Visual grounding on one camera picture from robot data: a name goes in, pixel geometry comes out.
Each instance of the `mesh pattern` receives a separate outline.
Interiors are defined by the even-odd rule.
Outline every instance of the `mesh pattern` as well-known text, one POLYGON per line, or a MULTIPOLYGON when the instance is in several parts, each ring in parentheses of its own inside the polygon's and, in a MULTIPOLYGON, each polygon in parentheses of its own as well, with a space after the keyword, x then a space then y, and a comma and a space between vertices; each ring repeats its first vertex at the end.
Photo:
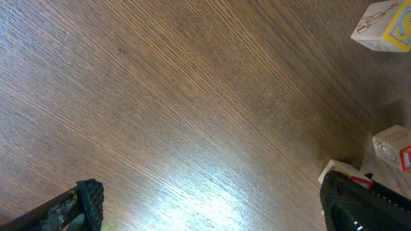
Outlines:
POLYGON ((88 227, 92 231, 101 230, 103 222, 103 184, 95 179, 77 182, 82 202, 85 208, 85 215, 88 227))
POLYGON ((334 178, 330 173, 324 178, 320 192, 328 231, 342 230, 338 226, 338 210, 345 213, 349 219, 346 222, 356 229, 409 230, 401 219, 410 221, 410 214, 392 204, 389 198, 364 189, 341 173, 332 171, 334 178))

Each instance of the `wood grain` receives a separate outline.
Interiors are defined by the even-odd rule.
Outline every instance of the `wood grain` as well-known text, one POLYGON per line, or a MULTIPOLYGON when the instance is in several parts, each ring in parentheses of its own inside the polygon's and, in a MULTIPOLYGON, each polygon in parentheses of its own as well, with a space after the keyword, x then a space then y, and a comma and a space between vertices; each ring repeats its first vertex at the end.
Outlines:
POLYGON ((411 196, 372 149, 411 67, 349 38, 371 3, 2 1, 0 222, 96 178, 104 230, 324 230, 330 158, 411 196))

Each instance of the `white object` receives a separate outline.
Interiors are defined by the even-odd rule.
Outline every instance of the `white object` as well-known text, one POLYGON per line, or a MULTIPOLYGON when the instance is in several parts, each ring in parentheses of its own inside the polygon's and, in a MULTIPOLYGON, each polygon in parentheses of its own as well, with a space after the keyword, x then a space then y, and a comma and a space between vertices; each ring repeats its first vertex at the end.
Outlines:
POLYGON ((351 38, 374 51, 410 51, 411 0, 371 4, 351 38))
POLYGON ((372 137, 375 154, 390 165, 406 171, 411 169, 411 131, 400 126, 372 137))
POLYGON ((359 172, 359 170, 355 169, 355 167, 349 164, 345 164, 337 160, 330 160, 328 162, 326 168, 322 171, 319 177, 319 182, 321 184, 324 181, 325 175, 331 170, 338 171, 344 175, 347 175, 351 180, 355 181, 366 189, 370 189, 372 187, 373 182, 366 176, 364 176, 364 174, 359 172))

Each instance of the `red label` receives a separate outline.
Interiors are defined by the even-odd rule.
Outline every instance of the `red label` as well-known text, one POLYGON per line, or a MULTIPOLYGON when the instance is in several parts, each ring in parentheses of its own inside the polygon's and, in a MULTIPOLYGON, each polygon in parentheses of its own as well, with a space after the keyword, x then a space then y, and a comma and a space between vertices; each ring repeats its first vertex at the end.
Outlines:
POLYGON ((401 166, 403 171, 411 169, 411 146, 403 148, 399 151, 399 158, 401 159, 401 166))
POLYGON ((366 180, 357 176, 352 176, 350 177, 351 180, 355 181, 356 183, 358 183, 359 185, 361 185, 362 187, 370 190, 372 185, 374 184, 374 182, 370 181, 370 180, 366 180))

